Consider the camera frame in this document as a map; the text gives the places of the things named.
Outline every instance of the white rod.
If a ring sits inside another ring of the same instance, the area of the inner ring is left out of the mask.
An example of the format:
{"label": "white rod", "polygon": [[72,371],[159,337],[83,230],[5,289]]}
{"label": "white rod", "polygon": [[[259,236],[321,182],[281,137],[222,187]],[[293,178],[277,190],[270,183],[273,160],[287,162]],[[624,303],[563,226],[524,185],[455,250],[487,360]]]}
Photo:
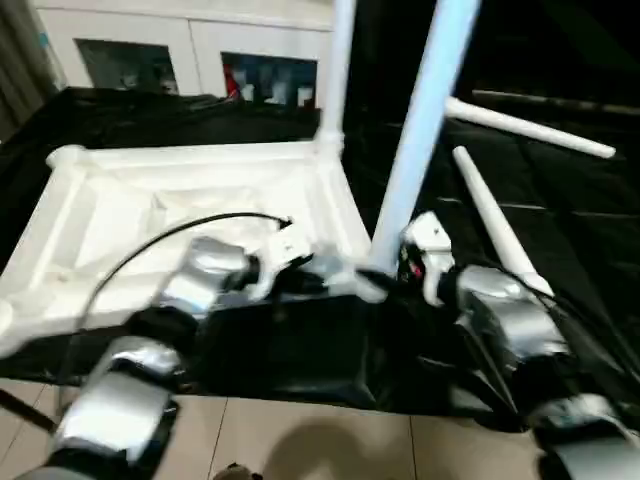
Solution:
{"label": "white rod", "polygon": [[471,198],[473,198],[473,203],[482,217],[482,222],[504,267],[518,275],[530,286],[553,295],[549,284],[536,272],[527,252],[524,251],[467,149],[456,147],[453,150],[453,158],[456,160]]}
{"label": "white rod", "polygon": [[335,0],[331,34],[331,56],[327,74],[326,97],[318,136],[342,142],[342,115],[349,80],[351,41],[356,15],[356,0]]}
{"label": "white rod", "polygon": [[382,202],[370,262],[393,273],[401,233],[411,220],[422,180],[464,60],[481,0],[438,0],[422,54],[418,78]]}
{"label": "white rod", "polygon": [[544,125],[529,122],[528,120],[505,115],[504,113],[489,110],[488,108],[470,105],[453,97],[447,100],[447,116],[516,133],[542,142],[560,145],[572,150],[595,155],[596,157],[611,158],[616,153],[616,149],[608,145],[556,130],[555,128],[545,127]]}

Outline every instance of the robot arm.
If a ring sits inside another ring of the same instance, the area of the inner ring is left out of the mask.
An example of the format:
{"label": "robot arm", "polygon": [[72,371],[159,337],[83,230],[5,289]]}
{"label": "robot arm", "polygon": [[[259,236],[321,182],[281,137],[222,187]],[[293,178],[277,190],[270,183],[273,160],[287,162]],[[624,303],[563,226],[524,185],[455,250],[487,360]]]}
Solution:
{"label": "robot arm", "polygon": [[53,434],[35,479],[152,478],[169,443],[179,405],[172,399],[188,372],[199,333],[224,305],[266,296],[278,273],[304,261],[309,246],[293,226],[254,254],[209,237],[191,243],[150,306],[125,323]]}
{"label": "robot arm", "polygon": [[479,376],[532,429],[545,452],[542,478],[638,478],[636,433],[563,336],[556,306],[500,270],[454,263],[449,237],[433,213],[409,226],[401,278],[417,280],[427,303],[458,312],[456,324]]}
{"label": "robot arm", "polygon": [[[47,464],[21,478],[152,478],[179,412],[172,396],[199,332],[215,322],[211,313],[264,301],[280,273],[310,256],[295,230],[273,235],[252,255],[211,238],[194,240],[180,268],[149,308],[129,318],[129,334],[112,343],[65,412]],[[532,429],[545,452],[543,479],[637,477],[635,432],[625,426],[614,396],[585,371],[552,306],[500,270],[455,266],[450,240],[433,214],[407,229],[399,277],[417,281],[427,303],[459,313],[456,325],[478,378]]]}

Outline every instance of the black cloth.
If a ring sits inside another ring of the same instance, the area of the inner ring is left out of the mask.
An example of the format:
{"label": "black cloth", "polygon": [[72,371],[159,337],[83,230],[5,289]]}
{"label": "black cloth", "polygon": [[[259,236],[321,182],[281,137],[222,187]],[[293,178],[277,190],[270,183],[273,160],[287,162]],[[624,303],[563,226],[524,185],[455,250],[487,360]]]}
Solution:
{"label": "black cloth", "polygon": [[[531,107],[512,113],[608,141],[621,151],[614,159],[603,160],[450,121],[416,214],[436,211],[452,238],[457,259],[496,259],[451,158],[453,147],[466,146],[539,272],[592,310],[607,315],[635,346],[640,345],[640,307],[635,302],[640,272],[639,177],[628,160],[634,158],[637,125],[597,112],[559,114]],[[0,149],[4,225],[0,261],[6,263],[28,222],[49,176],[44,160],[59,146],[291,141],[312,138],[317,120],[315,112],[220,102],[207,96],[68,89]],[[359,125],[347,132],[343,165],[370,234],[399,135],[399,125],[384,124]],[[211,346],[211,352],[218,348],[222,353],[203,355],[194,391],[405,413],[464,413],[449,405],[447,380],[420,370],[407,353],[451,360],[464,357],[456,339],[441,328],[438,314],[424,307],[414,315],[407,314],[406,306],[371,309],[349,298],[317,305],[316,315],[296,310],[299,306],[287,310],[285,316],[298,319],[294,323],[267,328],[247,318],[246,328],[229,327],[224,345]],[[344,322],[337,321],[335,311],[347,312],[341,317]],[[118,334],[113,328],[87,336],[73,382],[81,380]],[[65,347],[64,336],[36,340],[0,361],[0,375],[54,381]],[[230,368],[235,368],[233,375]]]}

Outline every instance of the cabinet door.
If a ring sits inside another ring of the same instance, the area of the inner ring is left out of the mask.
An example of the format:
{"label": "cabinet door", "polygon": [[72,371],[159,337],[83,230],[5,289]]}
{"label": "cabinet door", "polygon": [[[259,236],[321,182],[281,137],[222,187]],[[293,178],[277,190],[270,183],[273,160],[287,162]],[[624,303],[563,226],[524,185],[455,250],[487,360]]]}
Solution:
{"label": "cabinet door", "polygon": [[71,86],[197,95],[187,20],[38,10]]}
{"label": "cabinet door", "polygon": [[191,31],[205,93],[324,105],[330,32],[199,21]]}

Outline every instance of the tile floor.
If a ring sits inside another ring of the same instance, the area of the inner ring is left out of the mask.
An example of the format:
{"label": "tile floor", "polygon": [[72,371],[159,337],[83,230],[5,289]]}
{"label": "tile floor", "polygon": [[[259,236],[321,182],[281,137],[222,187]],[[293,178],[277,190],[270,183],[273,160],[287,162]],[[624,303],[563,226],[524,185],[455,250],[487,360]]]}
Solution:
{"label": "tile floor", "polygon": [[[54,389],[0,380],[0,388],[53,409]],[[157,479],[207,480],[232,462],[266,480],[535,480],[527,435],[467,421],[313,404],[181,397],[182,415]],[[0,480],[45,458],[47,436],[0,411]]]}

